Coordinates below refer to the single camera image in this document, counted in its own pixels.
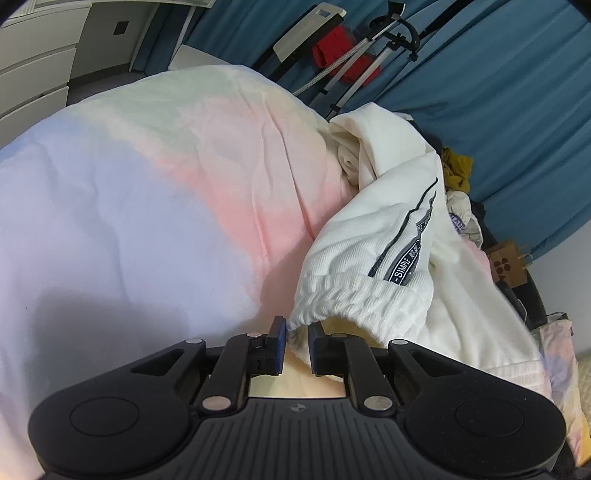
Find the black stripe trim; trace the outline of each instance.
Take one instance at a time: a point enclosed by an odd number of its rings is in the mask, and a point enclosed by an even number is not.
[[[414,257],[410,260],[405,259],[408,255],[410,255],[411,251],[416,247],[417,253]],[[388,273],[384,277],[384,280],[391,281],[396,285],[406,285],[407,279],[410,278],[410,275],[413,274],[415,268],[417,267],[418,258],[421,254],[421,236],[417,235],[413,240],[407,245],[406,249],[402,250],[396,260],[392,262],[392,265],[388,269]],[[406,260],[408,262],[407,266],[401,265],[402,261]],[[402,267],[402,276],[396,277],[394,273],[396,272],[399,267]]]
[[[368,277],[370,277],[370,278],[375,277],[375,274],[378,271],[378,268],[382,265],[384,258],[386,258],[386,255],[388,255],[388,251],[398,241],[398,239],[402,235],[402,232],[404,231],[404,229],[408,225],[408,220],[410,219],[411,214],[416,212],[417,210],[419,210],[419,208],[421,207],[421,204],[423,203],[423,200],[427,196],[427,193],[429,193],[429,190],[431,190],[437,184],[437,181],[438,181],[438,179],[435,179],[435,181],[431,185],[429,185],[427,190],[425,190],[423,192],[420,200],[417,203],[417,206],[407,212],[406,217],[404,218],[404,221],[402,222],[402,226],[400,227],[400,230],[398,230],[398,233],[396,234],[396,236],[392,239],[392,241],[388,245],[386,245],[386,248],[384,248],[384,251],[380,254],[378,259],[375,261],[374,266],[371,267],[371,269],[369,270]]]
[[[396,256],[396,258],[394,259],[392,264],[388,267],[388,270],[386,271],[386,274],[384,275],[384,280],[392,281],[398,285],[406,285],[407,278],[409,278],[410,275],[412,275],[415,267],[417,266],[418,256],[421,252],[421,234],[425,231],[425,228],[427,228],[429,220],[431,219],[431,214],[433,212],[433,202],[435,201],[436,196],[437,196],[437,192],[435,192],[435,195],[433,195],[431,197],[431,199],[429,200],[429,209],[427,210],[427,212],[425,213],[423,218],[421,218],[417,222],[417,236],[415,236],[407,244],[407,246],[405,248],[403,248],[400,251],[400,253]],[[413,249],[413,246],[415,244],[417,244],[417,249],[418,249],[417,256],[414,257],[412,259],[412,261],[410,262],[409,266],[406,267],[404,274],[402,275],[401,278],[392,278],[392,276],[394,275],[394,272],[398,269],[398,267],[400,267],[401,261],[404,259],[404,257],[406,257],[410,253],[410,251]]]

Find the yellow cloth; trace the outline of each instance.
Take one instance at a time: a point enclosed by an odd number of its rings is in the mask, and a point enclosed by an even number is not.
[[[472,173],[472,158],[454,153],[451,148],[443,147],[441,151],[441,163],[443,164],[443,180],[450,190],[459,190],[469,193],[470,173]]]
[[[589,424],[586,421],[583,422],[582,439],[579,458],[575,459],[577,466],[584,465],[591,459],[591,435],[589,434]]]

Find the red cloth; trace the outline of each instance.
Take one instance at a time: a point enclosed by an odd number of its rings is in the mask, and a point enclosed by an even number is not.
[[[355,38],[348,29],[342,25],[338,25],[312,47],[314,62],[318,67],[325,68],[352,49],[355,44]],[[341,82],[346,85],[351,85],[361,76],[365,69],[369,67],[369,64],[373,62],[374,58],[375,56],[370,55],[369,53],[361,55],[360,58],[351,65],[351,68],[341,77]],[[330,72],[329,75],[333,77],[338,71],[339,68],[336,68]],[[380,71],[380,67],[375,69],[367,80],[364,81],[363,85],[367,85],[371,80],[376,78]]]

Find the white drawer cabinet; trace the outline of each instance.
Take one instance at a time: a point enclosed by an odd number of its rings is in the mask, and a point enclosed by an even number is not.
[[[75,48],[69,48],[0,75],[0,92],[10,94],[0,95],[0,112],[7,112],[44,92],[68,83],[75,53]]]
[[[9,20],[0,28],[0,72],[15,64],[80,40],[90,7],[34,12]]]
[[[66,106],[68,87],[48,93],[0,118],[0,148]]]
[[[0,148],[64,108],[86,1],[44,7],[0,28]]]

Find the white hoodie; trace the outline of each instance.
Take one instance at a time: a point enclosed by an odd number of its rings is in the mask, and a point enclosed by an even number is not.
[[[341,317],[383,347],[404,338],[549,395],[530,333],[454,229],[433,148],[374,103],[330,132],[360,192],[304,261],[288,325],[296,354],[309,360],[300,327]]]

